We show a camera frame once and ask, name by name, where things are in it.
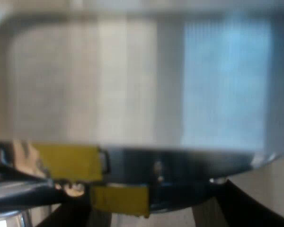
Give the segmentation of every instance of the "stainless steel surface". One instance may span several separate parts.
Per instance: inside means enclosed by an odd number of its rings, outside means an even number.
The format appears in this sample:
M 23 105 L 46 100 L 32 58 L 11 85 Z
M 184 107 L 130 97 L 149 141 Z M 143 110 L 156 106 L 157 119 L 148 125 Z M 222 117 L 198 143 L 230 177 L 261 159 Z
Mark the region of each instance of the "stainless steel surface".
M 282 153 L 281 16 L 7 20 L 0 139 Z
M 48 171 L 42 165 L 39 152 L 24 141 L 0 142 L 0 167 L 12 168 L 38 178 L 49 177 Z

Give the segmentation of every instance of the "yellow tape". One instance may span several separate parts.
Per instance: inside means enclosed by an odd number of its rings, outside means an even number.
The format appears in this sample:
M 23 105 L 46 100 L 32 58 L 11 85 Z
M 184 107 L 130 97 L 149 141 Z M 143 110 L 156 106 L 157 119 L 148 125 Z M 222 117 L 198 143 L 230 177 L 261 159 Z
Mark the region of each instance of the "yellow tape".
M 34 144 L 43 165 L 53 179 L 101 181 L 102 171 L 96 147 Z
M 93 186 L 93 207 L 112 213 L 149 216 L 149 189 L 147 187 Z

